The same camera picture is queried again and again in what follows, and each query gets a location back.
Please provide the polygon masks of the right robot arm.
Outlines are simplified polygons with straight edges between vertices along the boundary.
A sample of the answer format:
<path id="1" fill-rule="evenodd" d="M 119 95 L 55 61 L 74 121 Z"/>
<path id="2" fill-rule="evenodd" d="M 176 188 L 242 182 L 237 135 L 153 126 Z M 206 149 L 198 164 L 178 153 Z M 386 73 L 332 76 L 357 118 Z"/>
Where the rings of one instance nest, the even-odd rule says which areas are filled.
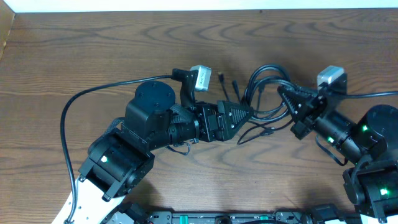
<path id="1" fill-rule="evenodd" d="M 345 73 L 320 77 L 317 90 L 292 85 L 277 92 L 297 139 L 315 132 L 353 163 L 343 179 L 355 210 L 379 223 L 397 221 L 397 108 L 373 106 L 357 123 L 337 112 L 340 101 L 350 98 Z"/>

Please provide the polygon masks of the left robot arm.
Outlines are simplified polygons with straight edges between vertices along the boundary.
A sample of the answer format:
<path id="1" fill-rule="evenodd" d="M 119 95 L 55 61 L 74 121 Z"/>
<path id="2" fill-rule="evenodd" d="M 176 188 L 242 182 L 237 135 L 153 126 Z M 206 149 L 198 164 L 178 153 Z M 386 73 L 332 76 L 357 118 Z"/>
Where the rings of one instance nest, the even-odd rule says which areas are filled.
<path id="1" fill-rule="evenodd" d="M 168 84 L 140 84 L 125 115 L 114 119 L 88 148 L 54 223 L 103 222 L 153 168 L 153 150 L 230 140 L 253 115 L 250 106 L 239 103 L 197 102 L 196 89 L 196 84 L 183 81 L 181 102 L 176 103 Z"/>

